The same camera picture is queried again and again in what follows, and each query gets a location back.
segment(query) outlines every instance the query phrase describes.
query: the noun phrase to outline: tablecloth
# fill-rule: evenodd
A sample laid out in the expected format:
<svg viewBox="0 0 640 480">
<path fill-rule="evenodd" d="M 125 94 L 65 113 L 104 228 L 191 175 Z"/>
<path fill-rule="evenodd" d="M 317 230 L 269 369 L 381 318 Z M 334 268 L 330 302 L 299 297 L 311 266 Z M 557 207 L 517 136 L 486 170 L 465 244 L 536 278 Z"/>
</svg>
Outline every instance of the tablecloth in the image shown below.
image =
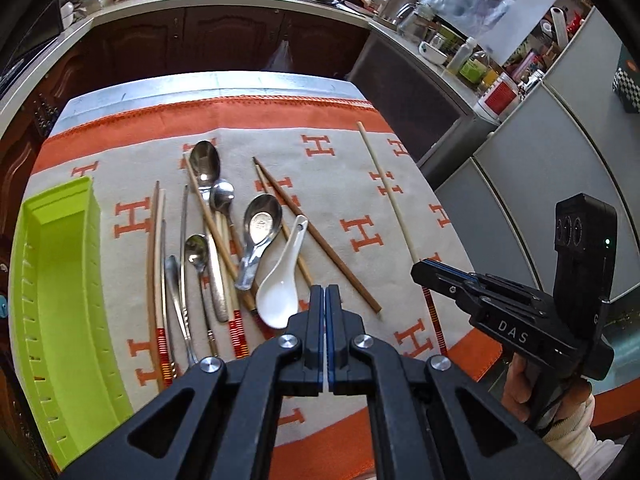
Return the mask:
<svg viewBox="0 0 640 480">
<path fill-rule="evenodd" d="M 182 154 L 200 140 L 218 149 L 222 177 L 233 183 L 236 225 L 262 192 L 252 156 L 257 156 L 383 307 L 376 315 L 308 236 L 303 244 L 314 282 L 337 283 L 343 307 L 360 314 L 367 333 L 406 355 L 426 359 L 438 352 L 420 286 L 410 277 L 411 258 L 393 209 L 356 121 L 361 121 L 387 171 L 416 249 L 425 258 L 471 271 L 472 266 L 446 211 L 402 143 L 366 101 L 290 96 L 235 96 L 144 108 L 83 124 L 44 143 L 25 198 L 70 178 L 89 175 L 101 209 L 100 251 L 105 310 L 114 352 L 134 410 L 158 393 L 149 357 L 145 261 L 150 197 L 156 180 L 166 190 L 167 254 L 178 254 L 182 190 L 187 183 Z M 294 216 L 284 207 L 284 221 Z M 188 234 L 202 232 L 194 196 L 188 203 Z M 257 281 L 284 247 L 278 237 L 267 250 Z M 198 283 L 188 269 L 194 346 L 208 355 Z M 300 301 L 308 287 L 296 271 Z M 500 347 L 471 330 L 454 302 L 434 294 L 451 356 L 478 378 Z M 250 349 L 264 339 L 242 313 Z M 170 316 L 177 363 L 186 353 L 175 316 Z M 220 355 L 234 358 L 227 328 L 214 327 Z M 284 399 L 271 477 L 338 480 L 372 467 L 366 400 L 363 397 Z"/>
</svg>

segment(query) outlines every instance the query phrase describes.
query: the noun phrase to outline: white ceramic spoon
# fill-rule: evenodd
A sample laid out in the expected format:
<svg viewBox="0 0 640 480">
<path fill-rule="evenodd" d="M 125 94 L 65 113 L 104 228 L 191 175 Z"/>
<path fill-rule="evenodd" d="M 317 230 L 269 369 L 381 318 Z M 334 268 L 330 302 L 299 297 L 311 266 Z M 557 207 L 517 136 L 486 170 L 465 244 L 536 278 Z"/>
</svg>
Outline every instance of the white ceramic spoon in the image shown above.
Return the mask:
<svg viewBox="0 0 640 480">
<path fill-rule="evenodd" d="M 285 328 L 290 316 L 298 312 L 295 270 L 298 253 L 309 220 L 299 215 L 280 259 L 258 288 L 255 306 L 262 320 L 271 328 Z"/>
</svg>

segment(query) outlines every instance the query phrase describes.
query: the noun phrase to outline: person's arm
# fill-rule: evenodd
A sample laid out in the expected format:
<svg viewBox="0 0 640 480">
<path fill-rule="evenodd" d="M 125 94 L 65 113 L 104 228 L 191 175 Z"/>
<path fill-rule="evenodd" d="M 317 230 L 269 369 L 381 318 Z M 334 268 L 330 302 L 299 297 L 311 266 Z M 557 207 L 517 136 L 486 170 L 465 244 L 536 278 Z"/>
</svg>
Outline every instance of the person's arm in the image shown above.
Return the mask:
<svg viewBox="0 0 640 480">
<path fill-rule="evenodd" d="M 502 405 L 523 422 L 529 416 L 526 402 L 531 396 L 531 385 L 524 375 L 526 367 L 526 360 L 515 354 L 502 395 Z M 600 478 L 622 448 L 610 440 L 596 439 L 590 428 L 594 407 L 591 384 L 584 379 L 575 381 L 558 409 L 557 422 L 543 439 L 582 480 Z"/>
</svg>

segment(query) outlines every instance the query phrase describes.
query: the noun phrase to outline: screw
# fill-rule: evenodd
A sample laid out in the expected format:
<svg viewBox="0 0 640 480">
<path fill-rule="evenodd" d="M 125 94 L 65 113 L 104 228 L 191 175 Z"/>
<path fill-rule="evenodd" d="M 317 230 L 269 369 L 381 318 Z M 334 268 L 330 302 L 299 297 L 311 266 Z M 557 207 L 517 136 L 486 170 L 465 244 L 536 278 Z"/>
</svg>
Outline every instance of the screw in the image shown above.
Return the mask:
<svg viewBox="0 0 640 480">
<path fill-rule="evenodd" d="M 217 372 L 222 367 L 222 361 L 217 357 L 205 357 L 200 361 L 200 370 L 207 374 Z"/>
<path fill-rule="evenodd" d="M 360 334 L 353 338 L 353 342 L 358 348 L 369 348 L 373 345 L 373 338 L 369 334 Z"/>
<path fill-rule="evenodd" d="M 443 372 L 444 370 L 449 370 L 451 368 L 451 361 L 448 357 L 444 357 L 444 355 L 436 355 L 431 358 L 431 368 L 434 370 L 439 370 Z"/>
<path fill-rule="evenodd" d="M 295 345 L 298 344 L 298 338 L 293 334 L 281 335 L 278 338 L 278 344 L 282 348 L 293 348 Z"/>
</svg>

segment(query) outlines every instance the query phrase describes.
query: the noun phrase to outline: tray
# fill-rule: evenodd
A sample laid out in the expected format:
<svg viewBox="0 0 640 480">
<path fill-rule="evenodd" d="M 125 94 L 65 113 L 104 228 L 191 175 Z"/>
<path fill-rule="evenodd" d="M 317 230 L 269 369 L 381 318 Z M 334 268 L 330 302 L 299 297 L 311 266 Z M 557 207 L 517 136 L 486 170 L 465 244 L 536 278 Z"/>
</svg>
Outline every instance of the tray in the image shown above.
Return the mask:
<svg viewBox="0 0 640 480">
<path fill-rule="evenodd" d="M 89 177 L 25 200 L 11 260 L 14 361 L 62 469 L 133 413 L 104 311 L 100 208 Z"/>
</svg>

